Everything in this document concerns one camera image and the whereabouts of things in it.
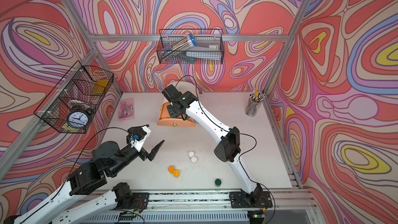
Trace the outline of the round white drawer cabinet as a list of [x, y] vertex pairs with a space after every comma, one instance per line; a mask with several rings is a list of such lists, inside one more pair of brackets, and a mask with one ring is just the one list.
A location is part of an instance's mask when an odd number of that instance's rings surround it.
[[166, 96], [160, 106], [160, 114], [157, 125], [165, 127], [196, 127], [194, 119], [186, 115], [183, 105], [178, 101], [187, 91], [195, 93], [195, 85], [189, 82], [172, 82], [168, 86], [174, 86], [171, 94], [166, 90]]

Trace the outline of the dark green paint can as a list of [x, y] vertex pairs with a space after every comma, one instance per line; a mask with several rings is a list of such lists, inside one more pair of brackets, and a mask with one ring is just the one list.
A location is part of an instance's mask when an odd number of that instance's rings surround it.
[[222, 181], [220, 179], [215, 179], [215, 186], [216, 187], [220, 187], [221, 186]]

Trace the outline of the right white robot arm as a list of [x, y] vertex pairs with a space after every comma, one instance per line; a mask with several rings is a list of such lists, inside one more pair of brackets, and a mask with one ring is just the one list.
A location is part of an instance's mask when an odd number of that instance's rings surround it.
[[167, 86], [162, 91], [165, 99], [170, 103], [167, 107], [170, 117], [193, 118], [216, 141], [214, 149], [216, 157], [229, 165], [240, 181], [241, 191], [246, 206], [254, 206], [261, 198], [263, 188], [250, 174], [242, 160], [240, 148], [240, 133], [237, 127], [230, 128], [212, 115], [200, 102], [199, 98], [190, 91], [180, 92], [174, 85]]

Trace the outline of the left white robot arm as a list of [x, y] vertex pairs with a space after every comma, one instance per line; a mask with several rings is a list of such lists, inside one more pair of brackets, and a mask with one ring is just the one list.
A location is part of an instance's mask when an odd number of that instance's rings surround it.
[[107, 184], [108, 177], [116, 177], [136, 158], [152, 161], [163, 141], [151, 152], [138, 151], [131, 145], [123, 149], [114, 141], [105, 142], [92, 151], [92, 159], [72, 172], [68, 179], [42, 203], [23, 215], [13, 215], [5, 219], [6, 224], [78, 224], [90, 217], [108, 210], [144, 210], [148, 194], [134, 194], [128, 183], [118, 183], [103, 195], [71, 207], [74, 203], [91, 195]]

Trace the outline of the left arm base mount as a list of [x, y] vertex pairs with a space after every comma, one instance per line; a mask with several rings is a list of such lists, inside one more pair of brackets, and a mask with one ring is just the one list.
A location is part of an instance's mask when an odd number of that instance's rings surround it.
[[128, 183], [118, 183], [112, 188], [112, 192], [116, 196], [115, 202], [117, 203], [114, 210], [132, 209], [142, 212], [147, 208], [150, 194], [146, 192], [133, 193]]

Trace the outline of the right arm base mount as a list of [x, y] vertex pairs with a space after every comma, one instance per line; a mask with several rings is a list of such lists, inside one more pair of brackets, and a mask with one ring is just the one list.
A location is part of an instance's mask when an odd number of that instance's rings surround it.
[[256, 188], [252, 193], [244, 191], [234, 191], [229, 193], [231, 208], [273, 208], [273, 198], [269, 191], [264, 191], [262, 184], [256, 183]]

